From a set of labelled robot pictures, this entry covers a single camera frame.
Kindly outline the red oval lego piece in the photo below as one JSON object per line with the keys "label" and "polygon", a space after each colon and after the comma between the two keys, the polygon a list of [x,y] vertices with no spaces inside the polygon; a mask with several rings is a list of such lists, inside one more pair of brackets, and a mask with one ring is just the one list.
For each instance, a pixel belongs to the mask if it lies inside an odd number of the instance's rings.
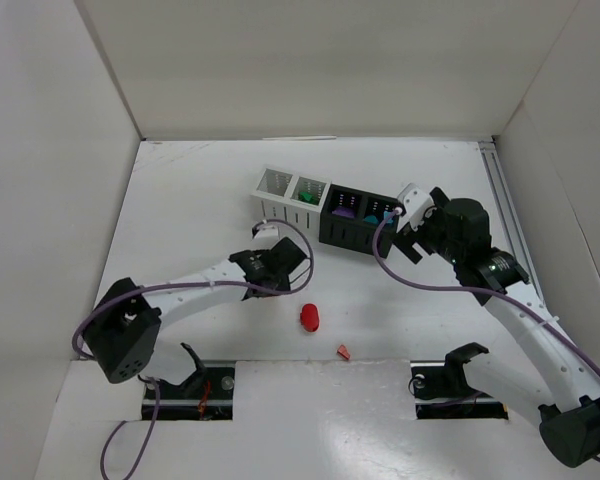
{"label": "red oval lego piece", "polygon": [[300,311],[300,324],[306,332],[314,333],[320,327],[319,310],[315,304],[304,304]]}

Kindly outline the green notched lego brick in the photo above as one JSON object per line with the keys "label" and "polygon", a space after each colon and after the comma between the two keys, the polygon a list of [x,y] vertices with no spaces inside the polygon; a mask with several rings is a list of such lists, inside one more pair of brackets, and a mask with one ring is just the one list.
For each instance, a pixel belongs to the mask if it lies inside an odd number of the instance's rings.
{"label": "green notched lego brick", "polygon": [[306,191],[300,191],[298,193],[297,199],[301,202],[304,202],[304,203],[307,203],[310,205],[318,205],[319,204],[319,199],[316,196],[314,196],[311,193],[306,192]]}

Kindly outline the teal round lego piece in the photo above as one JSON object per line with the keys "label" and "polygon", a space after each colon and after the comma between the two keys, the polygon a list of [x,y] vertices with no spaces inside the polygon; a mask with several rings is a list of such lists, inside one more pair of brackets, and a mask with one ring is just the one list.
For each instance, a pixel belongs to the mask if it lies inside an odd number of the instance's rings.
{"label": "teal round lego piece", "polygon": [[369,223],[369,224],[372,224],[372,225],[378,225],[380,223],[380,220],[375,215],[365,216],[364,219],[363,219],[363,221],[365,223]]}

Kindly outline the purple oval lego piece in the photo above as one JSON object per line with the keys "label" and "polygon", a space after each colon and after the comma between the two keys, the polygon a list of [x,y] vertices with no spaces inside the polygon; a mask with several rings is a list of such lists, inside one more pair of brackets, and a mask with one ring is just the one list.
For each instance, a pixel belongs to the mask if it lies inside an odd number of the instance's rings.
{"label": "purple oval lego piece", "polygon": [[332,211],[332,214],[343,217],[343,218],[349,218],[349,219],[354,219],[356,217],[356,212],[354,209],[344,207],[344,206],[338,206],[337,208],[335,208]]}

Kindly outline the small red lego piece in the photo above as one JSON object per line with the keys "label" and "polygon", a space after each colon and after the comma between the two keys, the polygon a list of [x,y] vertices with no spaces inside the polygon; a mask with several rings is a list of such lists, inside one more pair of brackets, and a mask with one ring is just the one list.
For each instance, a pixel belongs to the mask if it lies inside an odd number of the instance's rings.
{"label": "small red lego piece", "polygon": [[349,361],[351,358],[351,354],[345,345],[340,345],[337,348],[337,355],[345,361]]}

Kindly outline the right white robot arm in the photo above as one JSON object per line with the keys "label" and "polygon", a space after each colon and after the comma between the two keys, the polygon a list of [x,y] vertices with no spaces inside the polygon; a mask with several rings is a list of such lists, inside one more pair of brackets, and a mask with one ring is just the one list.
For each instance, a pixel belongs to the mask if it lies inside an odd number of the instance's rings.
{"label": "right white robot arm", "polygon": [[444,408],[486,394],[537,427],[563,465],[600,460],[600,368],[558,325],[516,258],[493,246],[481,203],[414,184],[398,202],[406,222],[393,239],[396,248],[413,263],[424,254],[447,261],[458,290],[470,292],[504,326],[541,376],[531,381],[472,342],[441,363],[413,368],[416,398]]}

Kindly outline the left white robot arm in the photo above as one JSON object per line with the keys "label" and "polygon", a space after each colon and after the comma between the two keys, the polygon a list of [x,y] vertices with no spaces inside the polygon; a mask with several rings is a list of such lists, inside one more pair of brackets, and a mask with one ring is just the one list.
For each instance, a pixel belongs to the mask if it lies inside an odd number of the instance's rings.
{"label": "left white robot arm", "polygon": [[285,237],[269,249],[243,250],[199,273],[141,287],[117,280],[82,331],[111,384],[140,375],[183,391],[199,387],[206,367],[189,344],[158,341],[160,332],[213,307],[291,291],[290,276],[309,256]]}

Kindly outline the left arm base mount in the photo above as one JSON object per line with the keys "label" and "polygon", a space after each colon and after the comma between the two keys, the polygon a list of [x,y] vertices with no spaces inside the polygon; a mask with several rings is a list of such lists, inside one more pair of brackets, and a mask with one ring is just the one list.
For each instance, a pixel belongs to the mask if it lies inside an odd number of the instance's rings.
{"label": "left arm base mount", "polygon": [[159,342],[138,376],[145,386],[141,418],[230,421],[235,376],[234,361],[203,360],[184,342]]}

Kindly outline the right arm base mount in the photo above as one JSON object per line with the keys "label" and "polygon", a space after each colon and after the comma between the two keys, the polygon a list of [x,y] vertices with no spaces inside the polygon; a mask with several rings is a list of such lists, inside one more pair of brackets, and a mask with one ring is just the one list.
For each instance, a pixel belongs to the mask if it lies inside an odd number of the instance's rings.
{"label": "right arm base mount", "polygon": [[417,420],[508,420],[506,407],[472,387],[463,367],[489,350],[475,342],[447,353],[443,360],[410,362],[408,390],[415,400]]}

